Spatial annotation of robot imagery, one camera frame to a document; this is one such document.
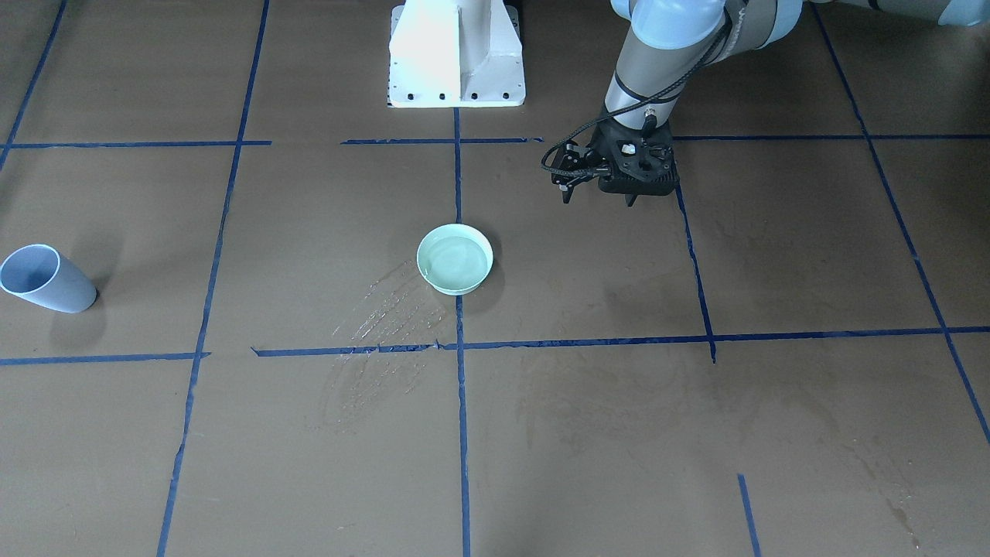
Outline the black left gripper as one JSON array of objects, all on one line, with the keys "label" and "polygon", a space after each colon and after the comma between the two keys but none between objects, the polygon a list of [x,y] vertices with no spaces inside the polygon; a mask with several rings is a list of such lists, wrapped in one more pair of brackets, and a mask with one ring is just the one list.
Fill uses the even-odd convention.
[{"label": "black left gripper", "polygon": [[628,206],[643,195],[669,195],[681,184],[667,122],[647,121],[640,129],[615,121],[598,123],[587,145],[570,138],[555,149],[549,172],[565,203],[576,186],[592,180],[602,193],[623,195]]}]

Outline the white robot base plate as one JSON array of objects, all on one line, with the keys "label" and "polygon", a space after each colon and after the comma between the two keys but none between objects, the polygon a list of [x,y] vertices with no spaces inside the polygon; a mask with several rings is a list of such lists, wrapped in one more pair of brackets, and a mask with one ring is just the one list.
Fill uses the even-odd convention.
[{"label": "white robot base plate", "polygon": [[404,1],[391,10],[394,108],[517,107],[527,96],[521,11],[507,1]]}]

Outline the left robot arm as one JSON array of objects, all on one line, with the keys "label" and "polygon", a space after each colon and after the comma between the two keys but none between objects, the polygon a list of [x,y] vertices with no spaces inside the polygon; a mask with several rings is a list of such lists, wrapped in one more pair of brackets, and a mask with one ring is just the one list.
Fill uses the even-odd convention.
[{"label": "left robot arm", "polygon": [[680,186],[671,113],[693,75],[770,46],[796,27],[803,1],[615,1],[629,22],[599,115],[542,156],[562,202],[594,181],[632,206]]}]

